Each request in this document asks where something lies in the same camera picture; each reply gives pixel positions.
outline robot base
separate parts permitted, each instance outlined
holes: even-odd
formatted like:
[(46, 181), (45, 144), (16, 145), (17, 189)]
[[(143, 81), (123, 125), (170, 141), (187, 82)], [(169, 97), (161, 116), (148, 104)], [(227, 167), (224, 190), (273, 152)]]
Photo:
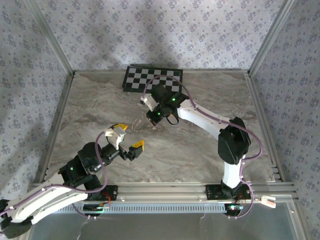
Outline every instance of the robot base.
[(222, 181), (221, 184), (209, 184), (205, 186), (207, 200), (236, 200), (242, 194), (246, 200), (251, 199), (250, 190), (247, 185), (240, 182), (235, 188), (230, 188)]
[[(0, 212), (4, 211), (7, 207), (7, 202), (8, 200), (1, 199), (0, 200)], [(27, 231), (31, 228), (31, 220), (32, 216), (28, 217), (26, 220), (23, 222), (15, 223), (11, 222), (11, 217), (8, 217), (7, 214), (4, 214), (0, 217), (0, 227), (2, 233), (8, 238), (8, 239), (13, 239), (16, 238)]]

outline metal bar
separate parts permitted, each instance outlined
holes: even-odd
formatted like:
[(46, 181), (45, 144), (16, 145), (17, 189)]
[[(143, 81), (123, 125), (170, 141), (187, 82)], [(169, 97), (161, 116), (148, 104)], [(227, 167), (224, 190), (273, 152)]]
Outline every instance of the metal bar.
[(278, 181), (278, 180), (280, 180), (280, 181), (281, 181), (280, 174), (278, 174), (278, 173), (274, 173), (274, 174), (273, 174), (273, 176), (274, 176), (274, 179), (275, 179), (276, 181)]
[(286, 203), (288, 212), (292, 221), (293, 229), (297, 239), (312, 240), (310, 229), (307, 225), (306, 218), (301, 212), (301, 205), (299, 202), (289, 201)]
[[(248, 73), (243, 69), (183, 69), (184, 73)], [(76, 70), (76, 74), (110, 74), (126, 73), (126, 70)]]
[(271, 134), (271, 131), (269, 128), (269, 124), (268, 124), (267, 117), (266, 117), (264, 109), (263, 109), (263, 105), (262, 105), (261, 100), (257, 94), (258, 93), (257, 87), (256, 87), (255, 83), (252, 81), (252, 79), (248, 76), (248, 74), (245, 76), (245, 79), (248, 83), (248, 88), (251, 93), (252, 101), (253, 101), (253, 104), (256, 109), (257, 118), (260, 123), (260, 127), (261, 127), (262, 134), (263, 134), (264, 141), (265, 141), (265, 147), (267, 148), (267, 150), (270, 154), (270, 159), (271, 159), (272, 164), (277, 166), (281, 181), (285, 181), (285, 178), (284, 178), (285, 173), (284, 173), (284, 170), (282, 169), (282, 165), (279, 160), (276, 145), (275, 145), (275, 142), (273, 140), (273, 137), (272, 137), (272, 134)]
[(72, 82), (74, 80), (74, 76), (72, 76), (70, 78), (71, 78), (70, 80), (67, 79), (66, 86), (64, 86), (64, 88), (62, 90), (62, 96), (61, 96), (62, 98), (60, 99), (61, 103), (59, 103), (58, 107), (57, 107), (57, 109), (60, 108), (60, 112), (59, 112), (59, 115), (57, 116), (56, 126), (55, 126), (55, 129), (53, 130), (52, 137), (50, 138), (49, 149), (48, 149), (48, 152), (46, 154), (45, 162), (43, 164), (42, 171), (41, 171), (40, 176), (39, 176), (40, 183), (42, 183), (45, 180), (46, 173), (47, 173), (47, 170), (48, 170), (48, 166), (50, 164), (50, 160), (51, 160), (51, 157), (52, 157), (52, 152), (53, 152), (54, 147), (55, 147), (56, 139), (57, 139), (58, 132), (59, 132), (60, 125), (61, 125), (61, 121), (62, 121), (62, 116), (63, 116), (64, 111), (65, 111), (65, 107), (66, 107), (66, 104), (67, 104), (67, 100), (68, 100), (69, 92), (70, 92), (70, 89), (71, 89), (71, 85), (72, 85)]
[[(207, 200), (206, 183), (116, 183), (117, 203), (231, 203), (233, 200)], [(291, 182), (252, 183), (254, 201), (262, 195), (279, 196), (276, 202), (297, 200)]]
[[(83, 211), (83, 204), (77, 204), (75, 207)], [(55, 213), (69, 214), (75, 213), (73, 207), (66, 206)], [(104, 206), (102, 214), (196, 214), (196, 213), (226, 213), (224, 203), (112, 203), (109, 207)]]
[(254, 77), (257, 73), (258, 68), (262, 64), (263, 60), (265, 59), (268, 51), (270, 50), (272, 44), (274, 43), (276, 37), (278, 36), (278, 33), (280, 32), (281, 28), (285, 24), (289, 13), (291, 12), (291, 9), (294, 7), (296, 3), (296, 0), (285, 0), (280, 7), (273, 24), (269, 28), (268, 33), (266, 34), (266, 37), (264, 38), (264, 41), (259, 48), (254, 60), (252, 61), (252, 64), (249, 68), (249, 75), (250, 77)]
[(38, 23), (40, 26), (42, 33), (48, 40), (49, 44), (51, 45), (53, 51), (55, 52), (57, 58), (60, 60), (62, 66), (64, 67), (65, 71), (69, 75), (73, 75), (73, 68), (70, 65), (68, 58), (66, 57), (64, 51), (62, 50), (55, 34), (51, 30), (44, 14), (42, 13), (38, 3), (36, 0), (24, 0), (25, 4), (28, 6), (30, 9), (35, 21)]
[(279, 173), (278, 167), (277, 167), (276, 165), (271, 166), (271, 169), (272, 169), (272, 172), (273, 172), (274, 174), (278, 174), (278, 173)]

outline cable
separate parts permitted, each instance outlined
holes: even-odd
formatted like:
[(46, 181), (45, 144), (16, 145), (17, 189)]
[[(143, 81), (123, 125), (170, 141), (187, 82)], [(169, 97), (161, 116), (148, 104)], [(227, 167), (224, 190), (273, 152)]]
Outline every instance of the cable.
[(31, 194), (30, 196), (28, 196), (26, 199), (22, 200), (21, 202), (18, 202), (17, 204), (13, 205), (13, 206), (10, 206), (10, 208), (8, 208), (7, 210), (3, 211), (0, 213), (0, 216), (4, 215), (4, 214), (7, 214), (8, 212), (10, 212), (11, 210), (14, 210), (18, 207), (20, 207), (22, 204), (24, 204), (25, 202), (28, 202), (29, 200), (32, 200), (33, 198), (37, 197), (40, 193), (43, 193), (47, 190), (50, 190), (52, 188), (67, 188), (67, 189), (71, 189), (71, 190), (77, 190), (78, 192), (81, 192), (81, 193), (85, 193), (85, 194), (93, 194), (93, 193), (97, 193), (97, 192), (100, 192), (101, 190), (103, 190), (107, 184), (108, 184), (108, 173), (107, 173), (107, 169), (106, 169), (106, 166), (104, 165), (104, 162), (102, 161), (101, 159), (101, 156), (100, 156), (100, 153), (99, 153), (99, 148), (98, 148), (98, 140), (100, 139), (100, 137), (102, 135), (104, 135), (105, 132), (101, 132), (98, 137), (96, 138), (95, 140), (95, 144), (94, 144), (94, 148), (95, 148), (95, 153), (96, 153), (96, 156), (98, 158), (98, 161), (101, 165), (101, 168), (102, 168), (102, 171), (103, 171), (103, 177), (104, 177), (104, 183), (101, 187), (98, 187), (94, 190), (82, 190), (82, 189), (78, 189), (78, 188), (75, 188), (75, 187), (71, 187), (71, 186), (65, 186), (65, 185), (62, 185), (62, 184), (52, 184), (50, 186), (45, 186), (43, 187), (42, 189), (36, 191), (35, 193)]
[(155, 76), (154, 78), (150, 79), (150, 80), (147, 82), (147, 84), (145, 85), (145, 87), (144, 87), (143, 94), (142, 94), (142, 97), (143, 97), (143, 98), (144, 98), (145, 95), (146, 95), (146, 90), (147, 90), (148, 85), (149, 85), (150, 83), (152, 83), (153, 80), (158, 79), (158, 78), (161, 78), (161, 77), (171, 78), (171, 79), (173, 79), (174, 81), (178, 82), (178, 83), (183, 87), (183, 89), (186, 91), (186, 94), (187, 94), (188, 97), (189, 97), (189, 100), (190, 100), (190, 102), (191, 102), (191, 105), (193, 106), (193, 108), (194, 108), (196, 111), (198, 111), (199, 113), (201, 113), (201, 114), (204, 115), (205, 117), (207, 117), (207, 118), (209, 118), (209, 119), (212, 119), (212, 120), (214, 120), (214, 121), (216, 121), (216, 122), (218, 122), (218, 123), (226, 124), (226, 125), (230, 125), (230, 126), (233, 126), (233, 127), (235, 127), (235, 128), (238, 128), (238, 129), (240, 129), (240, 130), (248, 133), (249, 135), (251, 135), (251, 136), (258, 142), (258, 144), (259, 144), (259, 152), (258, 152), (256, 155), (253, 155), (253, 156), (250, 156), (250, 157), (245, 157), (244, 159), (242, 159), (242, 163), (241, 163), (241, 166), (240, 166), (240, 173), (239, 173), (240, 181), (241, 181), (243, 184), (246, 184), (246, 185), (248, 186), (249, 190), (250, 190), (250, 194), (251, 194), (251, 198), (252, 198), (252, 199), (251, 199), (251, 204), (250, 204), (250, 206), (249, 206), (249, 209), (248, 209), (244, 214), (242, 214), (242, 215), (240, 215), (240, 216), (229, 216), (229, 217), (235, 218), (235, 219), (244, 217), (245, 215), (247, 215), (247, 214), (250, 212), (250, 210), (251, 210), (251, 208), (252, 208), (252, 206), (253, 206), (253, 204), (254, 204), (254, 191), (253, 191), (252, 187), (250, 186), (250, 184), (249, 184), (248, 182), (246, 182), (245, 180), (243, 180), (243, 176), (242, 176), (243, 165), (245, 164), (246, 161), (257, 159), (258, 157), (260, 157), (260, 156), (262, 155), (262, 153), (263, 153), (263, 145), (262, 145), (262, 142), (260, 141), (260, 139), (259, 139), (252, 131), (250, 131), (250, 130), (242, 127), (242, 126), (239, 126), (239, 125), (237, 125), (237, 124), (234, 124), (234, 123), (232, 123), (232, 122), (224, 121), (224, 120), (221, 120), (221, 119), (219, 119), (219, 118), (217, 118), (217, 117), (211, 116), (210, 114), (208, 114), (208, 113), (202, 111), (201, 109), (199, 109), (199, 108), (197, 107), (197, 105), (195, 104), (195, 102), (194, 102), (194, 100), (193, 100), (190, 92), (189, 92), (188, 89), (185, 87), (185, 85), (184, 85), (182, 82), (180, 82), (178, 79), (176, 79), (174, 76), (158, 75), (158, 76)]
[(81, 216), (84, 216), (84, 217), (86, 217), (87, 219), (90, 219), (90, 218), (91, 218), (91, 216), (87, 216), (87, 215), (85, 215), (84, 213), (80, 212), (80, 211), (77, 209), (77, 207), (75, 206), (74, 203), (72, 203), (71, 205), (72, 205), (73, 209), (74, 209), (78, 214), (80, 214)]
[(168, 121), (168, 123), (171, 124), (171, 125), (177, 125), (177, 124), (179, 123), (179, 118), (177, 118), (177, 117), (175, 117), (176, 123), (172, 123), (172, 122), (169, 120), (168, 116), (166, 116), (165, 118), (166, 118), (166, 120)]
[(237, 199), (234, 202), (234, 204), (236, 204), (240, 200), (240, 197), (242, 197), (242, 199), (244, 200), (244, 205), (243, 205), (243, 207), (244, 207), (247, 204), (247, 200), (246, 200), (245, 196), (242, 193), (238, 194)]
[(109, 204), (109, 208), (111, 208), (111, 197), (108, 193), (101, 193), (102, 195), (106, 196), (108, 198), (108, 202), (107, 204)]

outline clear plastic panel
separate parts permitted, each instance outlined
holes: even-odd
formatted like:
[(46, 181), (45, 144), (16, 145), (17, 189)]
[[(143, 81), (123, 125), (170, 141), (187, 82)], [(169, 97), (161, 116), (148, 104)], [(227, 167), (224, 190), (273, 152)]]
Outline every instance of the clear plastic panel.
[(296, 240), (286, 203), (255, 204), (240, 219), (222, 213), (104, 213), (88, 220), (54, 213), (33, 226), (29, 240)]

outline black bracket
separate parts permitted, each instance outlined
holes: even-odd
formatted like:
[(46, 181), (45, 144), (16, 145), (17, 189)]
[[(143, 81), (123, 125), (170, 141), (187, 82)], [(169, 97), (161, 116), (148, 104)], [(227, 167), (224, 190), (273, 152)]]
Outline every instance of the black bracket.
[(101, 190), (100, 197), (98, 200), (107, 201), (108, 197), (106, 195), (110, 196), (110, 201), (117, 200), (118, 186), (117, 185), (107, 185), (103, 190)]
[(16, 238), (29, 231), (33, 218), (33, 216), (29, 216), (22, 222), (11, 222), (12, 218), (5, 214), (3, 220), (0, 222), (1, 231), (8, 239)]
[(236, 200), (239, 194), (242, 194), (246, 200), (251, 199), (249, 187), (245, 184), (241, 185), (233, 196), (227, 196), (222, 190), (221, 184), (208, 184), (205, 186), (205, 194), (207, 200)]
[(6, 208), (8, 206), (7, 202), (9, 202), (9, 200), (6, 200), (6, 199), (0, 200), (0, 213), (3, 212), (4, 210), (6, 210)]
[[(244, 121), (235, 117), (231, 123), (246, 128)], [(248, 152), (251, 140), (247, 132), (228, 125), (220, 130), (218, 135), (218, 154), (228, 164), (237, 165), (244, 154)]]
[(226, 210), (226, 213), (225, 215), (227, 216), (232, 216), (232, 217), (236, 217), (240, 214), (241, 210), (240, 209), (237, 209), (237, 208), (234, 208), (234, 209), (231, 209), (230, 206), (240, 206), (240, 204), (229, 204), (229, 203), (225, 203), (224, 204), (224, 208)]

